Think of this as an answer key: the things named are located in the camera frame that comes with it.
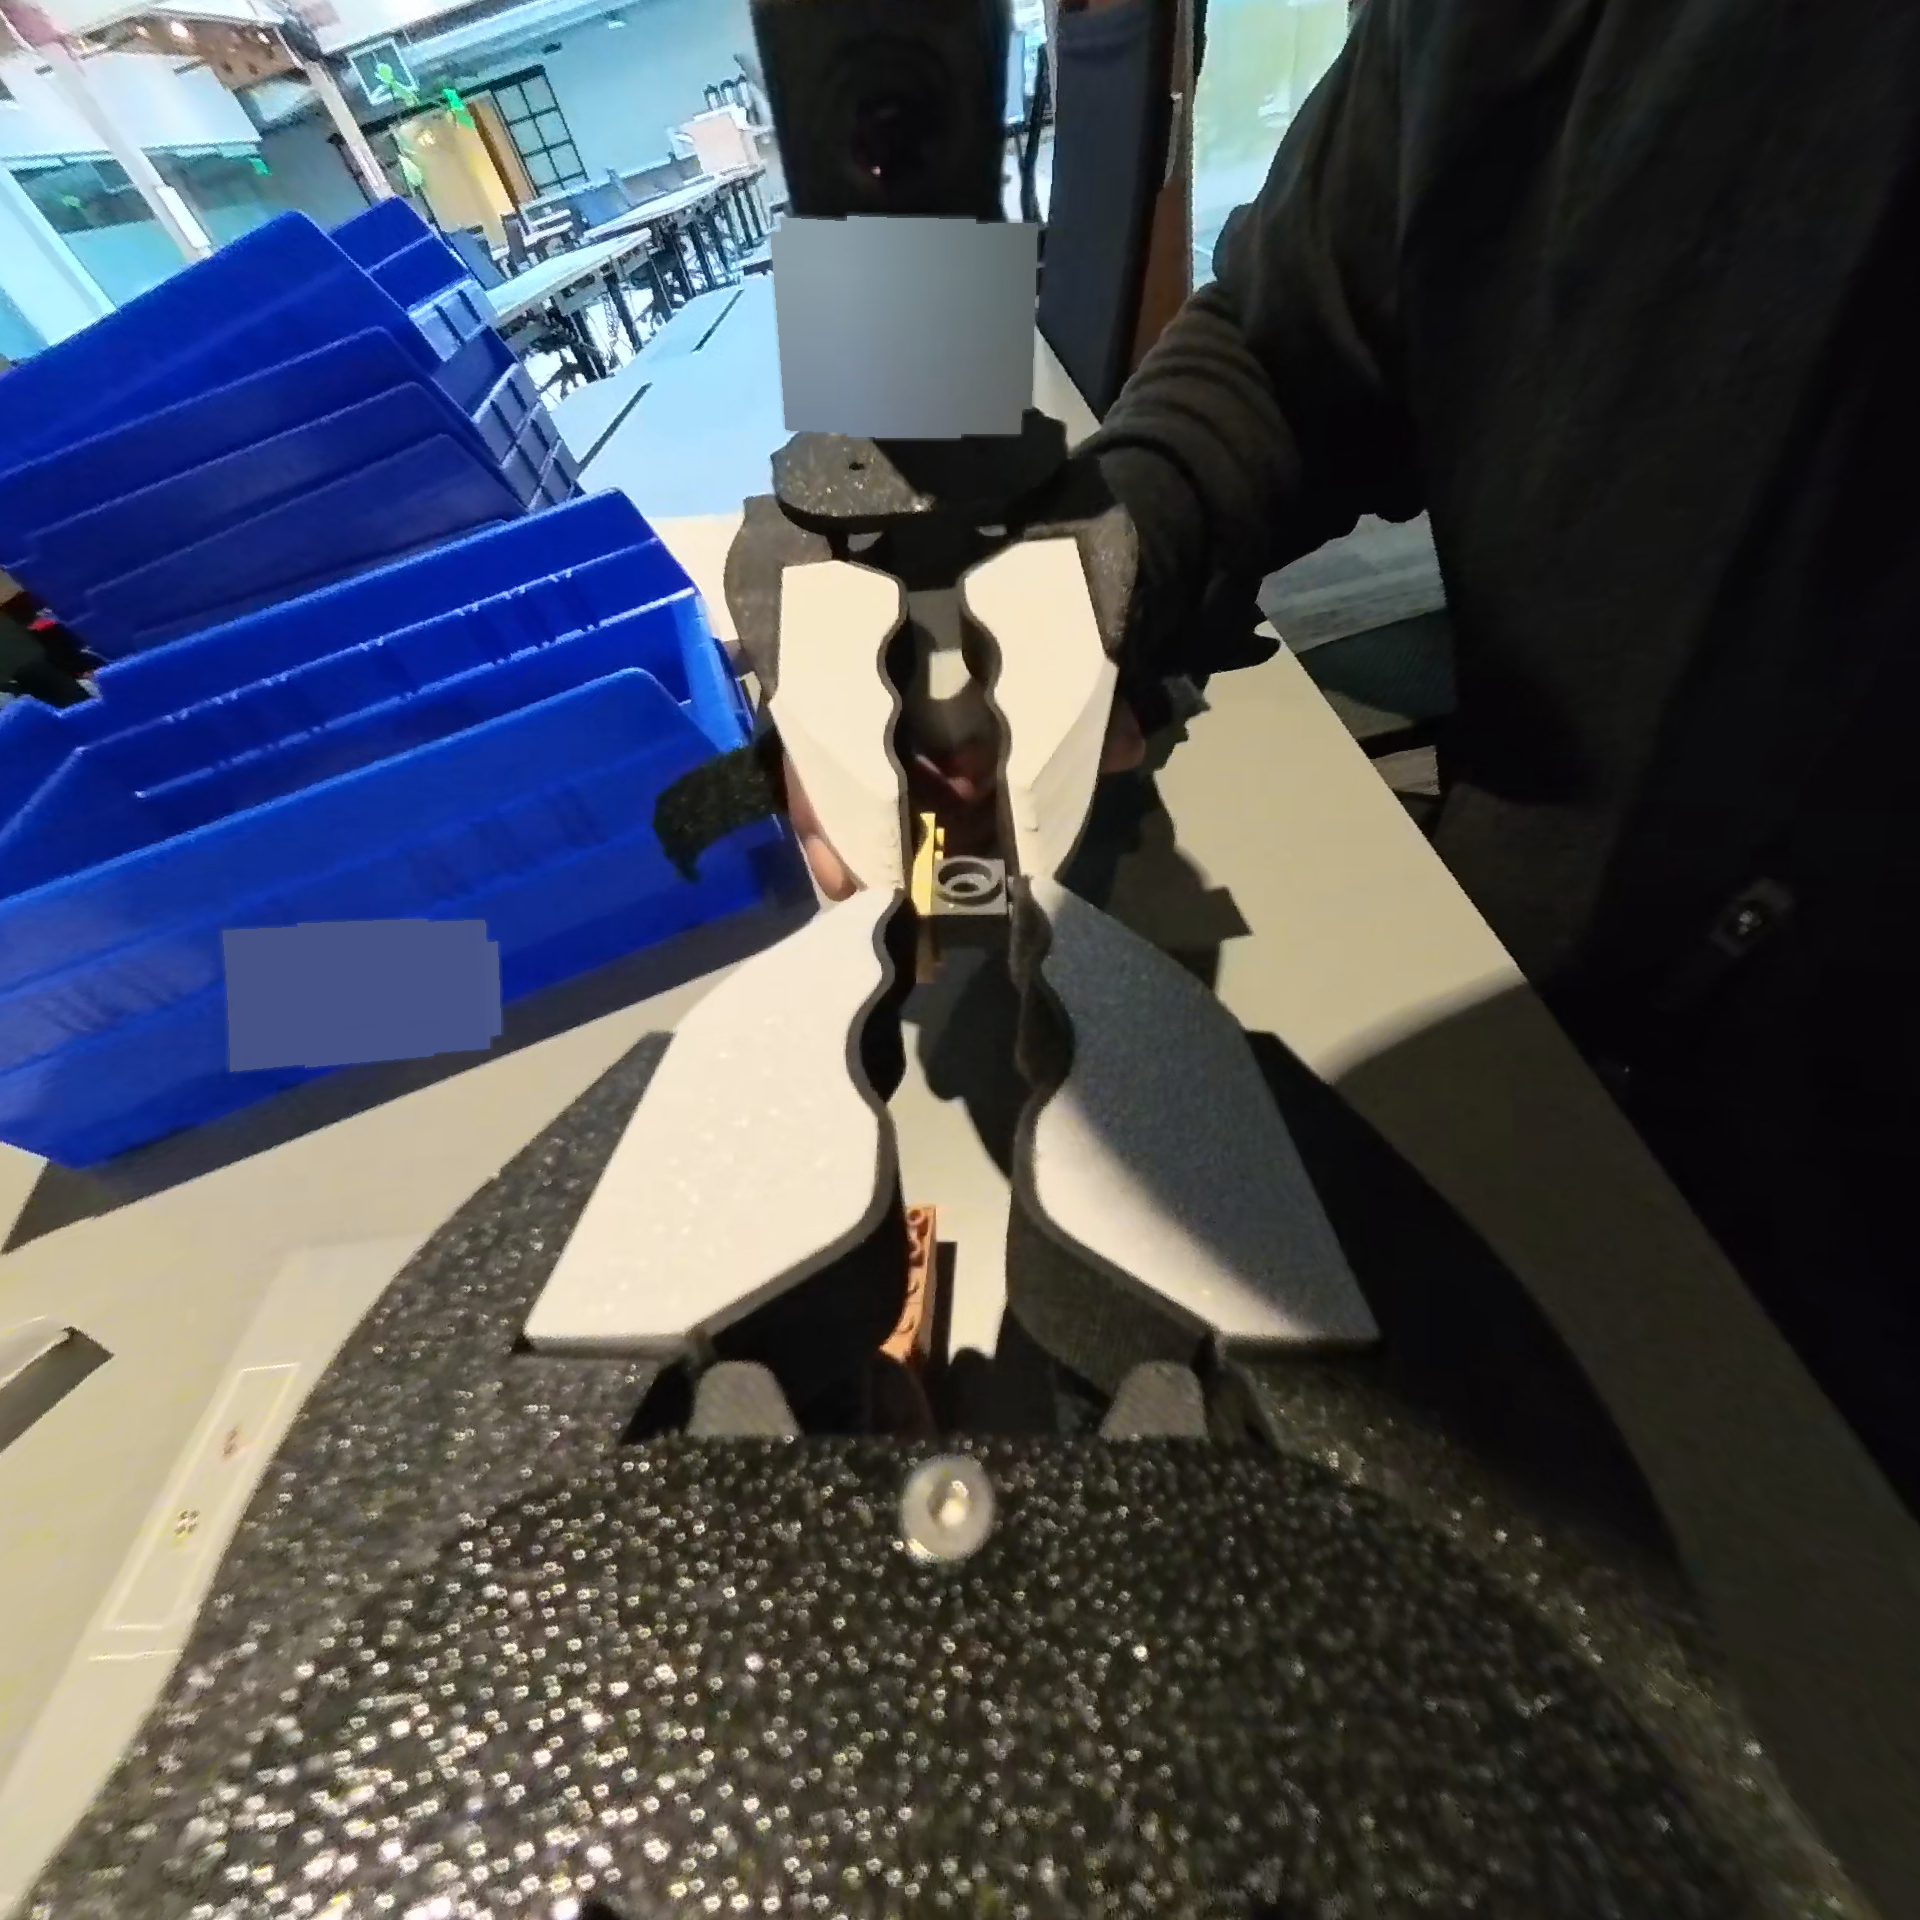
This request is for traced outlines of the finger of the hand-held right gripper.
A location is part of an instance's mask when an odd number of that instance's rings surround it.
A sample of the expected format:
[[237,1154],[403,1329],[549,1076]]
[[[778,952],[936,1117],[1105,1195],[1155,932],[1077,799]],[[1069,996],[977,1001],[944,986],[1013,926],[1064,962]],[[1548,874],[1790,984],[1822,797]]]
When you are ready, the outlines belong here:
[[1018,541],[972,566],[963,615],[986,651],[1011,864],[1054,880],[1088,826],[1118,693],[1077,545]]
[[787,817],[817,832],[855,889],[902,893],[912,826],[887,661],[903,591],[854,562],[792,564],[778,612],[773,730]]

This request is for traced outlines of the grey desk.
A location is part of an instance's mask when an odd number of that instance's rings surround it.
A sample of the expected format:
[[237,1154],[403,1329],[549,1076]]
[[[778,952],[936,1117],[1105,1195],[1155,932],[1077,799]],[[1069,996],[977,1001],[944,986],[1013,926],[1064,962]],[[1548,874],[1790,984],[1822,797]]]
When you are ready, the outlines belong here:
[[[1914,1516],[1294,658],[1216,686],[1160,797],[1171,852],[1243,924],[1222,1005],[1541,1313],[1791,1796],[1884,1916],[1916,1916]],[[3,1148],[3,1336],[107,1353],[3,1446],[3,1909],[184,1649],[181,1608],[121,1629],[118,1591],[234,1381],[275,1371],[280,1401],[210,1478],[213,1545],[351,1311],[742,942],[699,932],[567,983],[469,1069],[351,1069],[93,1179]]]

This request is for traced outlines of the orange toy brick assembly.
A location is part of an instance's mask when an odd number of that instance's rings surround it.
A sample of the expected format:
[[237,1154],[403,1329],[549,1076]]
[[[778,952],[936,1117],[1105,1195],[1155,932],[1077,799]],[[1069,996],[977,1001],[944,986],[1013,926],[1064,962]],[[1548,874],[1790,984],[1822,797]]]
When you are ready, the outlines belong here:
[[879,1344],[879,1357],[923,1377],[947,1353],[947,1295],[951,1246],[942,1236],[940,1213],[912,1204],[903,1213],[905,1269],[897,1318]]

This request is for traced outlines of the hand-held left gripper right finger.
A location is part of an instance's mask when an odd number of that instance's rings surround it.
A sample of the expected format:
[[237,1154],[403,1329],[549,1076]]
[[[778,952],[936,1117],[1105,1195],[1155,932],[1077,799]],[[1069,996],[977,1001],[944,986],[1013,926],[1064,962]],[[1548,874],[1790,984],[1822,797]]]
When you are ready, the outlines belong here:
[[1359,1353],[1380,1325],[1234,1014],[1064,884],[1019,890],[1010,962],[1064,1034],[1016,1190],[1054,1245],[1225,1350]]

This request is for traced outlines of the person's right forearm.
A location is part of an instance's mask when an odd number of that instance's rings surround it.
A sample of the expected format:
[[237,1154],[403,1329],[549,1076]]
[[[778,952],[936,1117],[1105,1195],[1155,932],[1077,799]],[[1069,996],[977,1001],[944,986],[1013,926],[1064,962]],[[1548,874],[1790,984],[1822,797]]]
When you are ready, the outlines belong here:
[[1423,519],[1440,549],[1389,349],[1340,277],[1278,256],[1219,271],[1167,325],[1084,455],[1135,541],[1126,694],[1270,658],[1262,583],[1366,519]]

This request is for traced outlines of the grey instruction booklet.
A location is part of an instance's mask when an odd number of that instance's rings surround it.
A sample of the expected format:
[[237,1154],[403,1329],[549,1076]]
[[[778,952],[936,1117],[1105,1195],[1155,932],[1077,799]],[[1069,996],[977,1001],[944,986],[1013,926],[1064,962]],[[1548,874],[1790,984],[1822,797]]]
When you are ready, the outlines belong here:
[[281,1261],[6,1775],[6,1796],[92,1798],[180,1662],[299,1406],[417,1249],[380,1236]]

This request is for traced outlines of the long grey table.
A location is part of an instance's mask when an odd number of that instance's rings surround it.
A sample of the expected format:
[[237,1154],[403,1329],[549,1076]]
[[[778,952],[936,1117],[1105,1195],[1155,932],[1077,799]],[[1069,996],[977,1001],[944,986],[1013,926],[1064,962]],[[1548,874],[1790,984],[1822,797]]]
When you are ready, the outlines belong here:
[[615,212],[491,289],[496,332],[551,364],[560,394],[609,379],[692,301],[736,287],[762,258],[767,178],[767,163],[750,160]]

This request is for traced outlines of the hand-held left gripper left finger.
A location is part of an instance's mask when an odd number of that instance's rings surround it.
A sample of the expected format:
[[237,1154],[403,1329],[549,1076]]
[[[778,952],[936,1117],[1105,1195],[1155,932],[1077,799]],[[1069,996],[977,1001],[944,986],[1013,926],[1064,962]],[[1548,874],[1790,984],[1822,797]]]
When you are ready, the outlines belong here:
[[524,1321],[532,1350],[680,1355],[876,1230],[897,1147],[862,1044],[897,921],[897,890],[855,893],[684,1014]]

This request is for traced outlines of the person's right hand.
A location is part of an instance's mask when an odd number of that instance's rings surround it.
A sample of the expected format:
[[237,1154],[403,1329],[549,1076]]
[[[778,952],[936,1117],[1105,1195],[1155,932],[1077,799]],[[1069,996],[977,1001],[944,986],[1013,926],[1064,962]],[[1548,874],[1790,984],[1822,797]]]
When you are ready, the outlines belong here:
[[[1140,715],[1118,696],[1104,739],[1100,774],[1116,777],[1140,768],[1146,734]],[[997,744],[976,733],[945,749],[912,744],[905,761],[912,812],[930,812],[944,829],[949,855],[1000,855],[997,826]],[[828,840],[790,758],[780,761],[783,814],[802,848],[808,872],[823,900],[839,903],[862,889],[862,880]]]

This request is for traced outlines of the stack of blue storage bins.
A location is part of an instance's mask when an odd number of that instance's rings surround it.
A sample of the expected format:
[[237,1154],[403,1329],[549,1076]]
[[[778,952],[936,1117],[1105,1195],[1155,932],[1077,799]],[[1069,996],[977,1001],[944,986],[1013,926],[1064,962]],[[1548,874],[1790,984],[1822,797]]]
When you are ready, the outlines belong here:
[[775,819],[661,848],[748,698],[408,204],[278,215],[1,403],[3,573],[96,665],[3,705],[6,1147],[88,1169],[327,1073],[239,1064],[242,934],[453,924],[514,1005],[797,909]]

